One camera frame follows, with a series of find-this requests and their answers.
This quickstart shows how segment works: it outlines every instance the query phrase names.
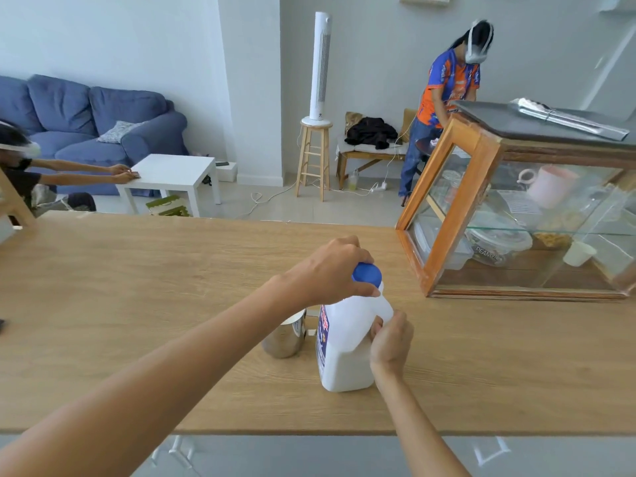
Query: stainless steel cup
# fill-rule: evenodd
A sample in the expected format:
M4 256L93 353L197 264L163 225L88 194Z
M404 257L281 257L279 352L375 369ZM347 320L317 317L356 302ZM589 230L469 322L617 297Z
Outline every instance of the stainless steel cup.
M300 351L305 341L306 310L287 318L272 331L261 345L265 353L274 358L289 358Z

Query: plastic jug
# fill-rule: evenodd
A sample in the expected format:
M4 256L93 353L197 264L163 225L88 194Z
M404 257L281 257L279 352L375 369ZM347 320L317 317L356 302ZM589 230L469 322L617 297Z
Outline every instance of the plastic jug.
M384 290L382 273L373 264L358 264L352 278ZM348 392L370 387L371 340L369 330L379 316L388 322L393 308L382 295L352 296L320 308L316 356L322 386L330 392Z

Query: blue sofa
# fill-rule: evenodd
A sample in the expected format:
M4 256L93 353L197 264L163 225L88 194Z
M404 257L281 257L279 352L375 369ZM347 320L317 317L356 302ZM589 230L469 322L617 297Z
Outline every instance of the blue sofa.
M43 75L28 80L0 76L0 118L22 127L40 144L45 159L131 167L148 154L188 154L185 116L156 92L87 87ZM97 142L118 120L146 123L126 134L121 145ZM58 187L64 194L79 191L118 193L114 184Z

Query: hand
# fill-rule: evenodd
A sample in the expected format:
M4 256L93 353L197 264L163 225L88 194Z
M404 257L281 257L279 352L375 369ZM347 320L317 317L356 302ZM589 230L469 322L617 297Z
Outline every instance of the hand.
M139 179L139 172L122 172L116 176L111 176L114 184L127 184L134 179Z
M371 370L377 380L397 377L400 380L404 373L404 364L413 339L413 325L401 311L393 313L393 318L386 325L376 317L370 332Z
M373 284L351 278L358 263L372 264L373 258L366 249L360 248L356 236L349 236L322 246L283 278L306 306L338 303L349 296L379 296L380 291Z
M115 164L108 167L108 172L110 172L114 176L117 176L117 174L123 174L124 172L130 172L130 171L131 171L131 168L123 164Z

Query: power strip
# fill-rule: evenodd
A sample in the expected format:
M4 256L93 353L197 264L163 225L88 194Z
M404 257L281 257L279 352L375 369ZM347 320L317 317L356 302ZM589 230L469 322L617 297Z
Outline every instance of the power strip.
M381 191L386 191L387 190L387 184L386 182L382 183L381 185L375 185L373 186L369 192L381 192Z

